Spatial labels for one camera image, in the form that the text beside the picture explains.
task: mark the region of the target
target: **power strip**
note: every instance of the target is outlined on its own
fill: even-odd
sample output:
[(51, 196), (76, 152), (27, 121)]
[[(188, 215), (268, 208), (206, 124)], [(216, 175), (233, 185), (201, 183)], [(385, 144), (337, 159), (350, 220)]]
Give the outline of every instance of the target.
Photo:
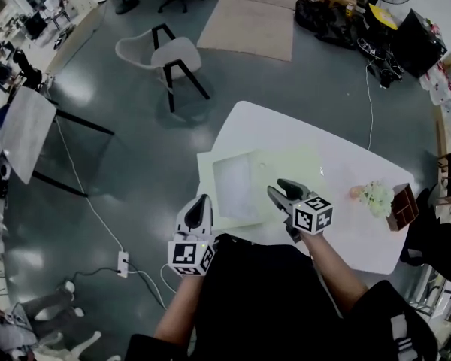
[(127, 278), (129, 276), (129, 253), (127, 253), (126, 251), (119, 251), (117, 271), (119, 277)]

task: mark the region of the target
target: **flower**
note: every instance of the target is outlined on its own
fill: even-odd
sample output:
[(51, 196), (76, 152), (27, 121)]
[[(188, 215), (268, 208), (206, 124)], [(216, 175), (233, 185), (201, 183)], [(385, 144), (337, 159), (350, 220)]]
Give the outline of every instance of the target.
[(391, 214), (391, 203), (394, 192), (378, 180), (365, 185), (359, 193), (359, 200), (369, 207), (369, 211), (376, 217), (387, 217)]

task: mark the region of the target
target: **desk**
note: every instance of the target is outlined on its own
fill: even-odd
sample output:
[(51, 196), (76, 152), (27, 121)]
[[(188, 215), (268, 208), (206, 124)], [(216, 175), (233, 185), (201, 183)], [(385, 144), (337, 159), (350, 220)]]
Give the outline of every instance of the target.
[(51, 101), (32, 89), (20, 87), (10, 104), (0, 131), (3, 153), (23, 183), (28, 184), (31, 177), (36, 177), (62, 190), (87, 197), (84, 192), (35, 171), (35, 165), (55, 117), (63, 117), (109, 135), (114, 134), (105, 127), (57, 109)]
[[(412, 174), (329, 132), (249, 102), (234, 106), (212, 151), (277, 150), (302, 144), (317, 149), (329, 192), (334, 195), (334, 222), (324, 236), (352, 268), (390, 274), (401, 254), (408, 226), (400, 232), (391, 232), (386, 219), (372, 217), (364, 205), (349, 198), (348, 190), (372, 180), (384, 180), (391, 185), (409, 183), (417, 193), (419, 187)], [(258, 244), (294, 244), (282, 223), (225, 232)], [(302, 242), (296, 247), (308, 254)]]

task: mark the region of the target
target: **cable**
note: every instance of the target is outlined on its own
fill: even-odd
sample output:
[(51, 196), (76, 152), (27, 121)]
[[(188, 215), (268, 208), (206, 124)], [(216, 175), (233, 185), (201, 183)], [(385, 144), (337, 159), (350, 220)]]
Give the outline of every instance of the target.
[(75, 279), (77, 278), (78, 275), (82, 275), (83, 277), (91, 277), (92, 275), (96, 275), (97, 273), (101, 272), (102, 270), (110, 270), (111, 272), (114, 272), (115, 274), (119, 273), (116, 268), (108, 268), (108, 267), (98, 268), (97, 270), (95, 270), (94, 272), (91, 272), (91, 273), (75, 272), (74, 276), (70, 279), (70, 282), (74, 283)]
[(369, 104), (371, 105), (371, 128), (369, 129), (369, 144), (368, 144), (368, 151), (371, 148), (371, 139), (373, 135), (373, 124), (374, 124), (374, 115), (373, 115), (373, 102), (371, 100), (371, 94), (369, 93), (369, 81), (368, 81), (368, 68), (371, 64), (373, 64), (374, 60), (371, 60), (371, 62), (366, 67), (366, 86), (368, 87), (368, 98), (369, 98)]
[[(128, 263), (132, 268), (135, 269), (134, 272), (129, 272), (129, 274), (138, 274), (139, 277), (141, 277), (142, 280), (144, 280), (145, 284), (147, 285), (147, 288), (149, 289), (149, 291), (151, 292), (153, 297), (156, 299), (156, 301), (164, 308), (164, 310), (167, 310), (167, 308), (165, 307), (164, 300), (162, 299), (162, 294), (160, 294), (159, 288), (157, 287), (157, 285), (153, 281), (153, 279), (144, 270), (139, 270), (134, 265), (132, 265), (130, 262), (126, 262), (126, 263)], [(159, 300), (157, 300), (157, 296), (154, 293), (152, 293), (152, 290), (150, 289), (150, 286), (147, 283), (147, 280), (142, 275), (147, 276), (147, 278), (149, 278), (150, 282), (152, 282), (152, 285), (156, 288), (156, 292), (157, 292), (157, 296), (159, 297)]]
[(165, 284), (166, 287), (169, 288), (169, 290), (173, 293), (173, 294), (177, 294), (177, 292), (174, 290), (174, 288), (168, 284), (168, 282), (164, 279), (164, 275), (162, 274), (164, 268), (167, 266), (168, 264), (166, 263), (165, 265), (163, 265), (163, 267), (160, 268), (160, 278), (162, 279), (162, 282)]
[[(74, 174), (75, 174), (75, 177), (77, 178), (78, 185), (79, 185), (80, 189), (82, 190), (82, 193), (85, 193), (85, 190), (83, 189), (83, 186), (82, 186), (82, 182), (80, 182), (80, 178), (79, 178), (79, 176), (78, 176), (78, 174), (77, 174), (77, 170), (75, 169), (74, 161), (72, 160), (72, 157), (71, 157), (71, 155), (70, 155), (70, 151), (68, 150), (67, 144), (65, 143), (65, 139), (64, 139), (63, 134), (62, 134), (62, 128), (60, 127), (60, 122), (59, 122), (59, 120), (58, 120), (57, 118), (55, 118), (55, 120), (56, 120), (56, 122), (57, 122), (57, 126), (59, 127), (60, 137), (62, 138), (63, 145), (65, 146), (65, 150), (67, 151), (68, 160), (70, 160), (70, 163), (72, 164), (72, 170), (74, 170)], [(98, 220), (100, 220), (100, 222), (102, 223), (102, 225), (104, 225), (104, 227), (106, 228), (106, 230), (109, 232), (109, 234), (110, 234), (110, 235), (112, 236), (112, 238), (115, 240), (115, 242), (119, 245), (120, 251), (124, 251), (124, 250), (123, 250), (123, 246), (122, 246), (122, 244), (120, 243), (119, 239), (112, 233), (112, 231), (111, 231), (110, 228), (107, 226), (107, 224), (104, 222), (104, 220), (101, 218), (101, 216), (98, 215), (97, 211), (95, 211), (95, 209), (94, 209), (94, 207), (93, 207), (93, 205), (92, 205), (90, 199), (87, 197), (86, 200), (87, 200), (87, 203), (89, 204), (90, 209), (92, 210), (92, 212), (97, 216)]]

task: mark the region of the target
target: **black bag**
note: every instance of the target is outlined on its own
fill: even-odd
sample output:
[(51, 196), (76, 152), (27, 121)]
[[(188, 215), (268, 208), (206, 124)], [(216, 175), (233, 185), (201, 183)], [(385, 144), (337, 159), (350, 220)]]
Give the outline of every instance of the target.
[(325, 2), (297, 0), (295, 2), (295, 21), (312, 32), (325, 30), (324, 13), (328, 10)]
[(342, 6), (329, 8), (325, 2), (297, 0), (295, 21), (301, 27), (316, 32), (316, 37), (326, 43), (354, 50), (356, 44), (351, 36), (351, 23)]
[(328, 8), (324, 13), (325, 30), (318, 32), (319, 40), (355, 50), (356, 44), (351, 36), (351, 24), (346, 17), (346, 9), (341, 6)]

